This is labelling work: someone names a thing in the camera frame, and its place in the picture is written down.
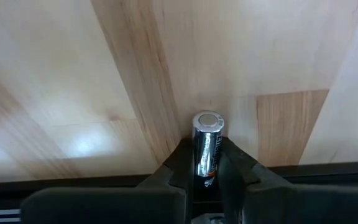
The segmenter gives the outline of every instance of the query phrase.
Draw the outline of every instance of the wooden surface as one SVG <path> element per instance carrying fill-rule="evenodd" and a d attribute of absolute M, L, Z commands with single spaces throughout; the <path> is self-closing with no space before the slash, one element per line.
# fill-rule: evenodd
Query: wooden surface
<path fill-rule="evenodd" d="M 358 161 L 358 0 L 0 0 L 0 182 L 151 173 L 203 110 L 268 166 Z"/>

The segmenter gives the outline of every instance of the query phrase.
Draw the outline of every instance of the silver battery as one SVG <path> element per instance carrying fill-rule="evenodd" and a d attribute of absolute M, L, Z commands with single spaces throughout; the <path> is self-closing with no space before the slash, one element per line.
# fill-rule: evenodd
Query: silver battery
<path fill-rule="evenodd" d="M 224 121 L 212 111 L 204 111 L 193 118 L 196 175 L 214 177 L 218 168 L 219 150 Z"/>

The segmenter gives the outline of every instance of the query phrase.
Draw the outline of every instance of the aa battery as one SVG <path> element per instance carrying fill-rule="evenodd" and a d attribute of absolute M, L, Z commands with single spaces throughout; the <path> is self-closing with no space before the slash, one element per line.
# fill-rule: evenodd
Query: aa battery
<path fill-rule="evenodd" d="M 195 174 L 209 177 L 205 186 L 212 184 L 218 169 L 219 152 L 224 121 L 212 111 L 204 111 L 193 118 L 193 144 L 195 146 Z"/>

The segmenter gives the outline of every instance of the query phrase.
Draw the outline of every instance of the battery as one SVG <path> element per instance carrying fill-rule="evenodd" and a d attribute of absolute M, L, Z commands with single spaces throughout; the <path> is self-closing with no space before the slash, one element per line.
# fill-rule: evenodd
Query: battery
<path fill-rule="evenodd" d="M 205 186 L 212 184 L 218 169 L 222 129 L 222 116 L 213 111 L 204 111 L 193 118 L 193 144 L 195 146 L 195 174 L 205 178 Z"/>

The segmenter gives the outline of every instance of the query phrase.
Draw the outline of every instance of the black metal frame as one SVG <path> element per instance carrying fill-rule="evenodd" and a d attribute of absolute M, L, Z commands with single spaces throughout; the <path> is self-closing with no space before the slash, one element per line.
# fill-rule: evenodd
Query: black metal frame
<path fill-rule="evenodd" d="M 271 171 L 294 184 L 358 186 L 358 162 L 271 167 Z M 149 175 L 36 180 L 0 183 L 0 210 L 15 209 L 30 194 L 49 187 L 136 187 Z M 223 212 L 218 190 L 195 189 L 193 216 Z"/>

